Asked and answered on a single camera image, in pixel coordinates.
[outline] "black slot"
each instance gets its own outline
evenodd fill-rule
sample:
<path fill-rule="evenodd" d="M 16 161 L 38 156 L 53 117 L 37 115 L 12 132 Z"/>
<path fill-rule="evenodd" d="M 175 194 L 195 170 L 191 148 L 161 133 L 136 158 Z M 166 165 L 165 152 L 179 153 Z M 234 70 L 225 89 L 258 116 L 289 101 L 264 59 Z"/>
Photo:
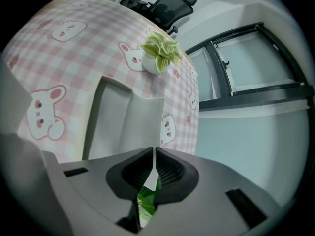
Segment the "black slot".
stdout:
<path fill-rule="evenodd" d="M 240 189 L 227 191 L 226 194 L 249 228 L 254 228 L 267 219 L 260 209 Z"/>
<path fill-rule="evenodd" d="M 88 172 L 88 170 L 86 168 L 79 168 L 79 169 L 74 169 L 74 170 L 70 170 L 70 171 L 65 171 L 64 174 L 66 177 L 72 177 L 75 175 L 82 174 L 84 172 Z"/>

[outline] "white flower pot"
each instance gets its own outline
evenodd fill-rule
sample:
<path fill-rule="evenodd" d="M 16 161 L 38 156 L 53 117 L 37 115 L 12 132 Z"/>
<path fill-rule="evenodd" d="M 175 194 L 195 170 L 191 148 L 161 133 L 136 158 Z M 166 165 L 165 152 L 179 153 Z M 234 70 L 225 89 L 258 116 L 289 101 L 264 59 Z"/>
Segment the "white flower pot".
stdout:
<path fill-rule="evenodd" d="M 153 73 L 153 74 L 162 74 L 163 72 L 166 71 L 166 69 L 168 68 L 168 66 L 164 69 L 163 72 L 159 72 L 157 70 L 156 67 L 156 58 L 147 54 L 146 52 L 144 52 L 143 56 L 142 56 L 142 65 L 143 67 L 149 72 L 149 73 Z"/>

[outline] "table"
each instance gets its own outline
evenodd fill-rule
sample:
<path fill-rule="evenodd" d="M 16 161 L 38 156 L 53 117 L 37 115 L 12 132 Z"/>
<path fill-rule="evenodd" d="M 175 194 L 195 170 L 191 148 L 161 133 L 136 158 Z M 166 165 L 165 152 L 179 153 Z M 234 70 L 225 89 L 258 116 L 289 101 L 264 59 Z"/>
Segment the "table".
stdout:
<path fill-rule="evenodd" d="M 82 160 L 93 95 L 100 77 L 107 76 L 139 96 L 164 97 L 163 122 L 174 124 L 176 134 L 161 146 L 195 154 L 197 73 L 182 50 L 181 63 L 171 64 L 164 74 L 143 71 L 138 46 L 153 31 L 163 32 L 105 0 L 55 0 L 42 8 L 3 52 L 13 75 L 33 97 L 18 134 L 53 152 L 59 162 Z"/>

